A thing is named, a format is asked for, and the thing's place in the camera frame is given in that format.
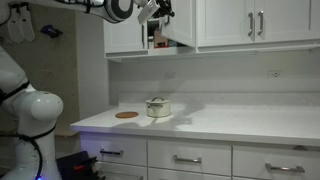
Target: pot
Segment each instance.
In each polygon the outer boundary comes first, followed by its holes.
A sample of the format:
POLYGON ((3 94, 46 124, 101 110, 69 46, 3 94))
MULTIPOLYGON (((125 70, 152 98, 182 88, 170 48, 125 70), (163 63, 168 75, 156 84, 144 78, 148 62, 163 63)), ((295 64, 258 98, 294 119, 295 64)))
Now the pot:
POLYGON ((155 97, 146 101, 147 115, 153 118, 166 117, 171 115, 171 103, 161 97, 155 97))

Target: pot handle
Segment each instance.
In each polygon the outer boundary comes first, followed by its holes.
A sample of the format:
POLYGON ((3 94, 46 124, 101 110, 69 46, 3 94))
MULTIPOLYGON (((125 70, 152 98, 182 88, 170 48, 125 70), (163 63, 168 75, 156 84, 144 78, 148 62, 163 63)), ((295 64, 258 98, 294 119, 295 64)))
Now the pot handle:
POLYGON ((164 99, 162 97, 155 97, 151 100, 151 102, 155 101, 156 99, 161 99, 162 101, 164 101, 164 99))

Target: white countertop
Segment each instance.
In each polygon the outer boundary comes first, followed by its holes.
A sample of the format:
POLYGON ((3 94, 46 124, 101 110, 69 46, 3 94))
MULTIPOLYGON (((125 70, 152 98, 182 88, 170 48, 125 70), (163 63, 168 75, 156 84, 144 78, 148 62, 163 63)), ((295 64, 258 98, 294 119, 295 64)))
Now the white countertop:
POLYGON ((82 132, 320 146, 318 106, 181 107, 159 119, 147 117, 143 106, 133 107, 111 109, 72 124, 71 128, 82 132), (136 111, 139 116, 117 119, 115 114, 123 111, 136 111))

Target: electrical outlet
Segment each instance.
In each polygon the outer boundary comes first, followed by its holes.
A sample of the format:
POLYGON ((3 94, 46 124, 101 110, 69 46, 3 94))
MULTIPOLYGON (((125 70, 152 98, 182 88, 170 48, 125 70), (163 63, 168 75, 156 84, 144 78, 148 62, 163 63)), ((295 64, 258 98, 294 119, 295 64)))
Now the electrical outlet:
POLYGON ((164 74, 164 79, 165 80, 171 80, 176 78, 176 73, 175 72, 167 72, 164 74))
POLYGON ((269 78, 280 78, 282 71, 281 70, 272 70, 268 72, 269 78))

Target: open cabinet door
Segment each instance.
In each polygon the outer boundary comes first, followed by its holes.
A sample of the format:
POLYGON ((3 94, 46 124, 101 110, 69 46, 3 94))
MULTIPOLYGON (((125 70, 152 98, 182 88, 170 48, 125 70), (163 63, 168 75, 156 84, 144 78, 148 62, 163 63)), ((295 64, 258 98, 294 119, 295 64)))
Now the open cabinet door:
POLYGON ((196 46, 196 4, 195 0, 171 0, 174 17, 160 18, 163 37, 181 44, 196 46))

